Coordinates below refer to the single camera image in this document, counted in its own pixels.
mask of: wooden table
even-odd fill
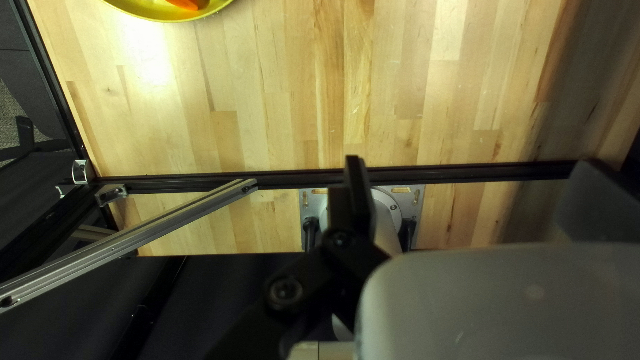
[[[236,0],[140,20],[29,0],[102,176],[625,157],[635,0]],[[426,187],[419,247],[553,233],[561,181]],[[122,226],[195,193],[135,195]],[[299,251],[296,190],[261,191],[143,255]]]

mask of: yellow bowl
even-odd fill
[[[183,22],[200,19],[229,5],[233,0],[198,0],[200,9],[185,10],[165,0],[102,0],[114,8],[145,20]]]

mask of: bolt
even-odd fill
[[[344,231],[338,231],[332,235],[333,244],[337,247],[345,247],[351,243],[351,236]]]
[[[291,305],[302,297],[302,285],[293,277],[282,277],[269,287],[269,299],[278,306]]]

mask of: orange object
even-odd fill
[[[198,0],[166,0],[167,3],[174,4],[179,8],[187,10],[198,10]]]

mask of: metal bracket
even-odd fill
[[[74,160],[73,168],[71,170],[71,178],[73,179],[74,184],[88,184],[94,177],[95,171],[93,171],[91,161],[85,159]]]
[[[62,199],[63,197],[65,197],[66,194],[68,194],[75,187],[76,187],[75,185],[61,184],[61,185],[56,185],[56,190],[58,191],[58,193],[60,193],[60,198]]]
[[[95,200],[100,207],[103,207],[110,202],[124,199],[127,196],[129,196],[129,193],[124,185],[109,185],[103,187],[95,194]]]
[[[415,221],[417,229],[420,225],[420,214],[422,214],[422,200],[424,198],[424,185],[384,185],[373,186],[374,200],[387,204],[394,218],[396,230],[399,230],[403,219]],[[300,229],[302,234],[302,248],[305,249],[306,229],[305,223],[310,218],[319,220],[319,229],[316,237],[326,227],[326,207],[328,203],[327,188],[306,188],[299,189],[300,200]],[[417,231],[412,234],[410,249],[415,247]]]

